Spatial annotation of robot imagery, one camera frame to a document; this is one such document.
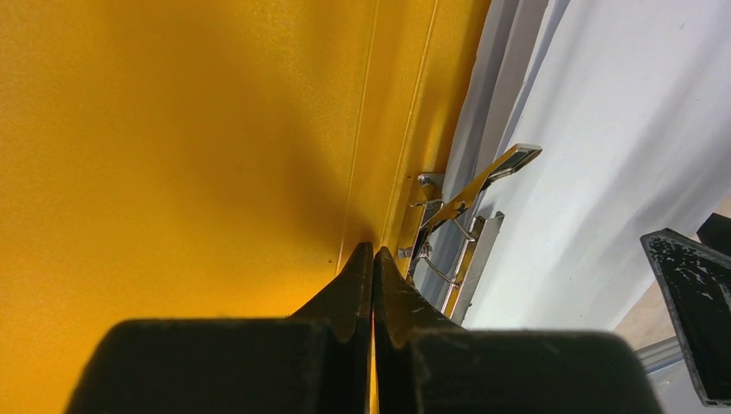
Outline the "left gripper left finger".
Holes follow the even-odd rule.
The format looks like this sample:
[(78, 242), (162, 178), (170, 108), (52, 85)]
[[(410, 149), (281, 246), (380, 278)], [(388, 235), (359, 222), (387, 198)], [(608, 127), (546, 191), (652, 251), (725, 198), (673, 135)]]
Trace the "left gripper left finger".
[(129, 319), (99, 342), (70, 413), (365, 413), (373, 246), (284, 318)]

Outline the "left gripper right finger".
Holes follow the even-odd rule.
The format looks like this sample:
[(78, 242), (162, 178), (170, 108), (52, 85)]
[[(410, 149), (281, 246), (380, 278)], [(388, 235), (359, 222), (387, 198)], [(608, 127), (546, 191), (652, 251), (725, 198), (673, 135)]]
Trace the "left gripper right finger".
[(582, 331), (470, 331), (436, 310), (386, 248), (373, 264), (383, 413), (658, 413), (620, 337)]

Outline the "white paper sheet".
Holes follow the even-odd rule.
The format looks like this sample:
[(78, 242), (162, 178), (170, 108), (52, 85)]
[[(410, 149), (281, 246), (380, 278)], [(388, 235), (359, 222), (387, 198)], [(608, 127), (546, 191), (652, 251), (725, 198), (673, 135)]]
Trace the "white paper sheet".
[(503, 214), (462, 323), (613, 329), (652, 284), (640, 238), (691, 235), (730, 192), (727, 1), (491, 1), (450, 148), (453, 198)]

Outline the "metal folder clip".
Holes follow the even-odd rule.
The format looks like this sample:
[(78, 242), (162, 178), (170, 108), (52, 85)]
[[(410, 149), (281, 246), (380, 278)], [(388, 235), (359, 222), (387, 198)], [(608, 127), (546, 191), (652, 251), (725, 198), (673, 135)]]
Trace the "metal folder clip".
[[(492, 218), (476, 215), (469, 220), (465, 219), (465, 214), (475, 210), (491, 185), (518, 173), (541, 152), (542, 148), (537, 145), (515, 144), (449, 200), (441, 193), (442, 173), (423, 172), (417, 176), (416, 184), (422, 196), (411, 207), (422, 209), (421, 218), (418, 226), (407, 232), (415, 237), (413, 243), (399, 248), (397, 257), (404, 261), (404, 278), (411, 285), (415, 283), (420, 264), (446, 283), (447, 294), (438, 307), (452, 322), (463, 323), (504, 220), (500, 211)], [(434, 250), (429, 239), (443, 227), (456, 229), (460, 237), (458, 256), (450, 273), (441, 271), (431, 260)]]

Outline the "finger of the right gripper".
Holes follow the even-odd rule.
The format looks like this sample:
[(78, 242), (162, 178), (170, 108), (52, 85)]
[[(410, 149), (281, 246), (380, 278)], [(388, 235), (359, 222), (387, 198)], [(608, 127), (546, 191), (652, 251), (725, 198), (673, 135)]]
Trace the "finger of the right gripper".
[(730, 219), (711, 214), (697, 237), (662, 229), (640, 242), (701, 403), (730, 406)]

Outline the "orange plastic folder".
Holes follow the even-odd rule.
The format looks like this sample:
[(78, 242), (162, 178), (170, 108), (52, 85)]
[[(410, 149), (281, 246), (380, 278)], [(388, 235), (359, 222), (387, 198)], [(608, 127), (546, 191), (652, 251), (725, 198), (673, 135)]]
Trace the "orange plastic folder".
[(279, 317), (396, 249), (486, 1), (4, 1), (1, 410), (116, 323)]

